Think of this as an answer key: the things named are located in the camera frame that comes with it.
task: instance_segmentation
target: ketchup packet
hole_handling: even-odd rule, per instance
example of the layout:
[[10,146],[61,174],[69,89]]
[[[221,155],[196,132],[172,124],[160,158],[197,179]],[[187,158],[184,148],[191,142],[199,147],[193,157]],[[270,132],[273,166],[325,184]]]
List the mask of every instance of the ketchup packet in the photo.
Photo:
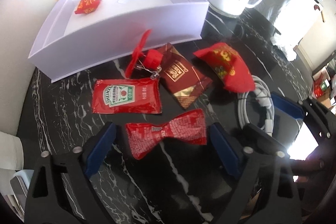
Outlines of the ketchup packet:
[[163,54],[160,77],[164,86],[187,109],[212,80],[189,63],[170,43],[157,49]]
[[75,14],[89,14],[95,11],[101,0],[81,0]]
[[244,60],[226,43],[219,42],[194,52],[205,61],[224,82],[225,89],[236,93],[255,90],[255,83]]
[[92,112],[161,113],[159,80],[97,80],[92,97]]
[[151,123],[127,123],[126,132],[132,155],[142,159],[164,138],[176,138],[190,144],[207,144],[203,110],[185,112],[159,126]]

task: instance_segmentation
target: smartphone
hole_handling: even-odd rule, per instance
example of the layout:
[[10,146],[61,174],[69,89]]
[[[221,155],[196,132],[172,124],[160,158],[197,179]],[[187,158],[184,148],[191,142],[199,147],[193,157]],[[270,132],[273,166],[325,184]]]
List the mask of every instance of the smartphone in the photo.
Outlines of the smartphone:
[[10,180],[10,184],[12,186],[14,197],[18,205],[20,206],[20,209],[23,213],[25,213],[25,205],[28,193],[25,183],[23,182],[21,177],[14,177]]

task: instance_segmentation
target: silver bolt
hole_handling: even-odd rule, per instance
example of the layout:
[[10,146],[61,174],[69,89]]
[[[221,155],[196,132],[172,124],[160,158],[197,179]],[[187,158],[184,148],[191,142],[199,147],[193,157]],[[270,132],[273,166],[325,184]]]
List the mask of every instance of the silver bolt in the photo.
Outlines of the silver bolt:
[[41,157],[42,158],[46,158],[46,157],[48,157],[50,155],[50,152],[49,151],[43,151],[42,153],[41,153]]
[[249,147],[249,146],[245,146],[243,151],[246,153],[246,154],[252,154],[253,153],[253,148]]
[[80,153],[83,151],[83,148],[81,146],[75,146],[73,149],[72,149],[72,152],[77,154],[77,153]]
[[277,155],[280,158],[284,158],[286,156],[286,154],[284,152],[282,152],[282,151],[276,152],[275,155]]

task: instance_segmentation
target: gold lettering on candy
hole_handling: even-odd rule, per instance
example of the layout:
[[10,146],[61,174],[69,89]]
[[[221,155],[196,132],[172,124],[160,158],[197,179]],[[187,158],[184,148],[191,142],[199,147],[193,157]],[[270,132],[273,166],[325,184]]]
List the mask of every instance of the gold lettering on candy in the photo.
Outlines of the gold lettering on candy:
[[169,67],[169,69],[165,70],[165,74],[167,74],[174,82],[179,80],[186,72],[188,72],[188,69],[177,60]]

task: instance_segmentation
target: brown snack packet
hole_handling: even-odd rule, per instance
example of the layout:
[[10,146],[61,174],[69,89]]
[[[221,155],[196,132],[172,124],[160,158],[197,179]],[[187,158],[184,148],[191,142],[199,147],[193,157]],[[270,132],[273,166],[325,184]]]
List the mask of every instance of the brown snack packet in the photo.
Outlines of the brown snack packet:
[[212,80],[194,68],[172,44],[168,43],[157,50],[163,54],[160,72],[162,84],[187,109]]

